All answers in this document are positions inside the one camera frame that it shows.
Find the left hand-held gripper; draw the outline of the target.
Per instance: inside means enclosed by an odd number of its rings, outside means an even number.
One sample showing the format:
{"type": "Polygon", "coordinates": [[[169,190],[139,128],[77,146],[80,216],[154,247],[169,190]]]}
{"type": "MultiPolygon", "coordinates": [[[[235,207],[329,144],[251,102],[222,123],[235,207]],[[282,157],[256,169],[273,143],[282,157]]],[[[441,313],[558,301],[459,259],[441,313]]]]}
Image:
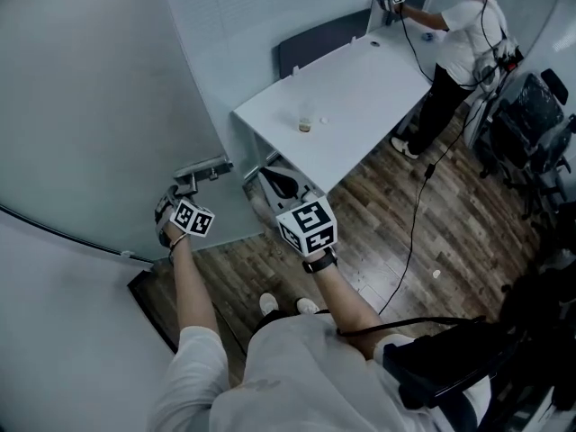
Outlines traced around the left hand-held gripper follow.
{"type": "Polygon", "coordinates": [[[168,223],[174,224],[184,234],[205,238],[215,219],[214,213],[193,202],[198,193],[196,187],[184,187],[182,195],[177,191],[178,186],[171,185],[160,198],[154,211],[157,237],[165,248],[170,248],[172,245],[164,232],[164,227],[168,223]]]}

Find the white desk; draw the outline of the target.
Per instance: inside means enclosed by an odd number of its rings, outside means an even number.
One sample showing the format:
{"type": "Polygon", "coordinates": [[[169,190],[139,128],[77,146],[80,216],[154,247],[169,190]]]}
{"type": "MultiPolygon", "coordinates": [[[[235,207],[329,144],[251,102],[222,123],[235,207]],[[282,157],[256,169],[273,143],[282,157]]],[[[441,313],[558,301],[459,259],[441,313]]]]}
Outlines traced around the white desk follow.
{"type": "Polygon", "coordinates": [[[412,21],[382,27],[275,82],[234,113],[328,193],[428,92],[444,35],[424,41],[426,32],[412,21]],[[314,106],[309,132],[298,130],[302,101],[314,106]]]}

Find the black wristwatch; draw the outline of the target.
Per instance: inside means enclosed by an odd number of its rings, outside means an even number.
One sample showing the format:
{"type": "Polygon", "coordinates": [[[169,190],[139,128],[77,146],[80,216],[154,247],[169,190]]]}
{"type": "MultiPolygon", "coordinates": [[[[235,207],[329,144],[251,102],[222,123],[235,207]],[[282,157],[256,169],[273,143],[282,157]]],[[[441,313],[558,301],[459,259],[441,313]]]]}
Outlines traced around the black wristwatch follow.
{"type": "Polygon", "coordinates": [[[311,262],[303,261],[302,267],[307,274],[316,274],[331,265],[338,265],[338,257],[331,247],[323,250],[324,256],[311,262]]]}

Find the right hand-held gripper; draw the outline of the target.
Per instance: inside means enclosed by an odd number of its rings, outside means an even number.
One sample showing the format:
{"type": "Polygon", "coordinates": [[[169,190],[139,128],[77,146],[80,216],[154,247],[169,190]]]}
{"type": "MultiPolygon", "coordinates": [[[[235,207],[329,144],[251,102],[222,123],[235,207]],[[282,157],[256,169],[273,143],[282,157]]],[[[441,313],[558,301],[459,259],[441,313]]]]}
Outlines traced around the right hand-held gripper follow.
{"type": "Polygon", "coordinates": [[[260,169],[260,184],[282,239],[302,257],[333,246],[338,222],[325,195],[299,171],[270,166],[260,169]]]}

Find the frosted glass door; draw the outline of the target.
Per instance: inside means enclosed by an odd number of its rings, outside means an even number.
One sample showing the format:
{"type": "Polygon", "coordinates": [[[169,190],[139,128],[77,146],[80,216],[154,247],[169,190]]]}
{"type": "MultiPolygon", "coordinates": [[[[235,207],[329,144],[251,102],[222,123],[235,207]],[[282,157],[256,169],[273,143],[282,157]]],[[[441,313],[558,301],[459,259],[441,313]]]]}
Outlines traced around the frosted glass door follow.
{"type": "Polygon", "coordinates": [[[175,172],[223,152],[167,0],[0,0],[0,207],[152,261],[175,172]]]}

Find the person's right forearm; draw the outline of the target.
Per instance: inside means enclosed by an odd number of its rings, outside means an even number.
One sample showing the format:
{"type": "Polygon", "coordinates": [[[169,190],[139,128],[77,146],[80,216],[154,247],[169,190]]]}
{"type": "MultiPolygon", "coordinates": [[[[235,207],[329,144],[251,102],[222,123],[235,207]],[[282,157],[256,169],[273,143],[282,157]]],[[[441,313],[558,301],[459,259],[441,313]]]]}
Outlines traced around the person's right forearm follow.
{"type": "Polygon", "coordinates": [[[378,343],[390,332],[374,330],[360,335],[362,330],[383,324],[380,315],[350,285],[335,265],[312,275],[337,328],[347,342],[362,353],[366,360],[374,358],[378,343]]]}

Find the black waist bag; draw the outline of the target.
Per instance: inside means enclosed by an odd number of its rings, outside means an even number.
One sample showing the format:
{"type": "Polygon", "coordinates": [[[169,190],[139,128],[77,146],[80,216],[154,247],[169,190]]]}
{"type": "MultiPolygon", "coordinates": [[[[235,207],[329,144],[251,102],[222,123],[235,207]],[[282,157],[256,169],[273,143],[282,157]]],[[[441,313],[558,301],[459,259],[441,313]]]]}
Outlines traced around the black waist bag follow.
{"type": "Polygon", "coordinates": [[[400,397],[417,408],[437,407],[495,374],[528,338],[519,326],[489,323],[483,316],[415,318],[391,326],[418,323],[446,325],[447,329],[406,345],[388,343],[382,352],[382,365],[400,384],[400,397]]]}

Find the person's white shirt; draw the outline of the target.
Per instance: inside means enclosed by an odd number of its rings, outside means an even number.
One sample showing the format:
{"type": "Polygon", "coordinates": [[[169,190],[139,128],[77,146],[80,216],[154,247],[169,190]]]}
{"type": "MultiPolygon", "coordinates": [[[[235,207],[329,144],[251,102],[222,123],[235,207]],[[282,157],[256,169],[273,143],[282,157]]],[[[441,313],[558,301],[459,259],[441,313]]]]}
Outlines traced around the person's white shirt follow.
{"type": "Polygon", "coordinates": [[[411,341],[389,335],[367,360],[327,314],[278,319],[252,337],[232,388],[220,336],[184,328],[148,432],[455,432],[440,408],[406,408],[383,368],[385,345],[411,341]]]}

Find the person's left forearm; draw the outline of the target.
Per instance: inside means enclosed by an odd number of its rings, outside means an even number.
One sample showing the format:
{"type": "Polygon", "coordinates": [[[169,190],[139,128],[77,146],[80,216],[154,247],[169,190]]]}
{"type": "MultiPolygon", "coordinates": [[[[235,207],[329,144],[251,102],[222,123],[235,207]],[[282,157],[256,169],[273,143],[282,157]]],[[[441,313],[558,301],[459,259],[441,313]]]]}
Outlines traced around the person's left forearm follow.
{"type": "Polygon", "coordinates": [[[194,262],[190,236],[172,225],[166,234],[171,240],[179,328],[202,327],[220,334],[212,299],[194,262]]]}

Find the person's left white shoe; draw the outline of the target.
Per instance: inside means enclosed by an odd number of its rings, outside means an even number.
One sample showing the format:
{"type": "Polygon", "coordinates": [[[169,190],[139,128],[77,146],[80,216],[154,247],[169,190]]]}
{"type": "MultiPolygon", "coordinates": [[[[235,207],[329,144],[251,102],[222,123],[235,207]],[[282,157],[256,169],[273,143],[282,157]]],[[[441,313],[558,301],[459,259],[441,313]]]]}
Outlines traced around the person's left white shoe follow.
{"type": "Polygon", "coordinates": [[[279,310],[279,304],[276,298],[269,292],[263,293],[259,298],[259,307],[264,317],[271,312],[279,310]]]}

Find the metal door handle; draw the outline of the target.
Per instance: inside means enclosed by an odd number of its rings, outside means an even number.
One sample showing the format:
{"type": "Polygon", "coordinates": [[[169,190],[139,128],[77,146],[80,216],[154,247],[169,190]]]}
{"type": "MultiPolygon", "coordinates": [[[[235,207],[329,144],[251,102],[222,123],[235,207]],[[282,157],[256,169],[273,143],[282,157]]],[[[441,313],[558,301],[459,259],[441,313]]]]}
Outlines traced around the metal door handle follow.
{"type": "Polygon", "coordinates": [[[173,174],[173,179],[178,186],[177,193],[182,194],[182,189],[187,186],[198,189],[199,182],[215,181],[220,176],[229,173],[232,168],[233,163],[225,154],[181,167],[173,174]]]}

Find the person's black trousers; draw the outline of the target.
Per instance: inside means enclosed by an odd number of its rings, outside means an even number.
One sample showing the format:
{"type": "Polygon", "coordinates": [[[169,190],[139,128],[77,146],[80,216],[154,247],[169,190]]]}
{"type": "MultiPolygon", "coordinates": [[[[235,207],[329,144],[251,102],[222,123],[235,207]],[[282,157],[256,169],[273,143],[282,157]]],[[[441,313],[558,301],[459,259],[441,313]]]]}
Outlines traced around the person's black trousers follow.
{"type": "Polygon", "coordinates": [[[265,327],[266,325],[280,319],[288,318],[289,314],[284,310],[271,310],[267,313],[256,325],[254,330],[254,334],[256,334],[260,329],[265,327]]]}

